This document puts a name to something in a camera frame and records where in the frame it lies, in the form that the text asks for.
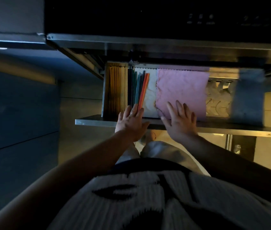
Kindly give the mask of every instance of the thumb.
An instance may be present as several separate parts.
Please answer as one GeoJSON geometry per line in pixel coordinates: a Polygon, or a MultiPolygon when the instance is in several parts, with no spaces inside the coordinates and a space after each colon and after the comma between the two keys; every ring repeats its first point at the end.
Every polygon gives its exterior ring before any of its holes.
{"type": "Polygon", "coordinates": [[[166,129],[168,129],[171,126],[170,123],[169,123],[169,121],[168,121],[168,119],[166,117],[162,116],[161,120],[162,120],[162,122],[163,122],[163,124],[164,124],[164,126],[165,126],[166,129]]]}
{"type": "Polygon", "coordinates": [[[150,122],[145,122],[145,123],[142,123],[142,130],[146,131],[146,129],[148,128],[150,122]]]}

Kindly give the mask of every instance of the finger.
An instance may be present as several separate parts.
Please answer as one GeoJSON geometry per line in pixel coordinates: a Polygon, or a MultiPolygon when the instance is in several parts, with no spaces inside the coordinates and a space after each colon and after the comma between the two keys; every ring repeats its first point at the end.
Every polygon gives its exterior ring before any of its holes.
{"type": "Polygon", "coordinates": [[[175,119],[178,116],[177,110],[173,108],[173,106],[170,102],[167,102],[167,109],[170,112],[171,119],[175,119]]]}
{"type": "Polygon", "coordinates": [[[123,119],[123,113],[120,112],[120,113],[118,114],[118,121],[121,121],[122,119],[123,119]]]}
{"type": "Polygon", "coordinates": [[[150,124],[150,122],[142,123],[142,130],[146,131],[146,129],[148,128],[149,124],[150,124]]]}
{"type": "Polygon", "coordinates": [[[130,112],[130,115],[135,116],[136,113],[137,113],[137,110],[138,110],[138,104],[134,104],[134,106],[133,106],[133,108],[132,108],[132,110],[130,112]]]}
{"type": "Polygon", "coordinates": [[[144,108],[141,108],[138,113],[136,114],[136,117],[140,117],[142,118],[143,117],[143,114],[144,114],[144,108]]]}
{"type": "Polygon", "coordinates": [[[164,124],[164,126],[165,126],[166,129],[168,129],[169,127],[171,127],[171,124],[170,124],[169,120],[166,117],[162,116],[161,120],[162,120],[162,122],[163,122],[163,124],[164,124]]]}
{"type": "Polygon", "coordinates": [[[196,124],[196,114],[194,112],[192,112],[191,114],[191,123],[195,123],[196,124]]]}
{"type": "Polygon", "coordinates": [[[127,106],[124,112],[124,118],[127,118],[130,115],[131,106],[127,106]]]}
{"type": "Polygon", "coordinates": [[[176,100],[176,107],[177,107],[178,115],[182,118],[186,117],[183,105],[178,100],[176,100]]]}
{"type": "Polygon", "coordinates": [[[189,109],[189,107],[187,106],[187,104],[183,104],[183,108],[185,109],[185,115],[188,119],[191,119],[191,111],[189,109]]]}

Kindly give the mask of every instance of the pink cloth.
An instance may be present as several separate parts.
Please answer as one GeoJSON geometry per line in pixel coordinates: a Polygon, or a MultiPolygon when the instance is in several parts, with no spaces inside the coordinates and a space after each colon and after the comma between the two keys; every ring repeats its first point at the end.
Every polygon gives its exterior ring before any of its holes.
{"type": "Polygon", "coordinates": [[[209,78],[208,72],[158,69],[156,108],[159,116],[171,119],[167,109],[169,101],[176,107],[176,100],[186,103],[198,120],[206,117],[205,91],[209,78]]]}

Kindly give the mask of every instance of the person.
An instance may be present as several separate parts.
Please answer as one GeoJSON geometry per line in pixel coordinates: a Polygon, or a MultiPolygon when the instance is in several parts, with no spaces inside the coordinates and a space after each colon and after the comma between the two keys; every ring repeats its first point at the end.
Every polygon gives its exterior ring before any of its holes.
{"type": "Polygon", "coordinates": [[[128,106],[114,135],[4,207],[0,229],[271,229],[271,170],[200,137],[186,104],[167,107],[168,134],[211,176],[163,143],[152,141],[135,155],[133,143],[149,123],[142,123],[143,109],[128,106]]]}

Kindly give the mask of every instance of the hand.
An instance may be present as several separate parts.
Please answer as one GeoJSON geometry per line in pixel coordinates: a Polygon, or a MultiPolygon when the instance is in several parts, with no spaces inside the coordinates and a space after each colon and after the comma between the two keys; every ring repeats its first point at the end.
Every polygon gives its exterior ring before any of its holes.
{"type": "Polygon", "coordinates": [[[176,108],[172,104],[167,103],[167,108],[170,112],[172,122],[170,123],[165,117],[161,117],[162,122],[167,129],[170,137],[178,143],[182,143],[188,135],[197,135],[196,131],[196,115],[191,112],[188,106],[183,105],[177,100],[176,108]]]}
{"type": "Polygon", "coordinates": [[[145,134],[149,122],[142,123],[142,116],[144,108],[141,108],[138,113],[138,104],[135,104],[131,109],[131,106],[127,106],[124,114],[120,112],[118,115],[118,121],[115,127],[115,132],[126,131],[133,142],[138,141],[145,134]]]}

